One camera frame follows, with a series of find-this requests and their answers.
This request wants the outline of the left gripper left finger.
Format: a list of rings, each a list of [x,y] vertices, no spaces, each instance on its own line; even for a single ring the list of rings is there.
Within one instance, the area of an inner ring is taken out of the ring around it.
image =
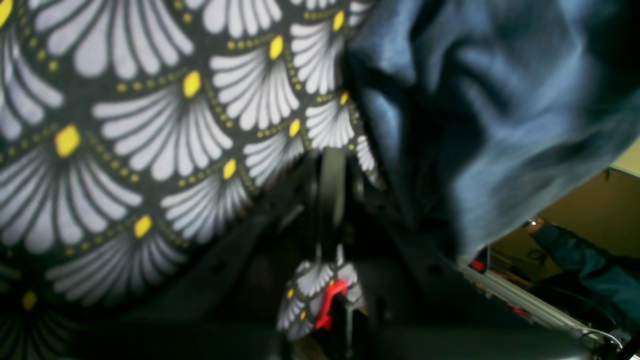
[[[294,220],[294,208],[310,212],[315,230],[320,177],[325,157],[306,157],[261,199],[254,212],[217,245],[196,257],[195,265],[155,298],[123,316],[84,328],[71,342],[69,360],[291,360],[291,343],[276,331],[274,315],[254,317],[241,310],[242,288],[254,292],[252,303],[277,300],[273,291],[250,285],[258,276],[263,247],[278,245],[279,229]]]

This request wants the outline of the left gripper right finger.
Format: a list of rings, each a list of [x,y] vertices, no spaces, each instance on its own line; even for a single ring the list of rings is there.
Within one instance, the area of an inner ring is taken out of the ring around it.
[[[581,327],[490,271],[489,259],[451,260],[446,230],[421,236],[367,208],[362,178],[327,148],[320,176],[320,250],[341,248],[347,224],[365,243],[345,251],[365,302],[333,299],[346,360],[589,360]]]

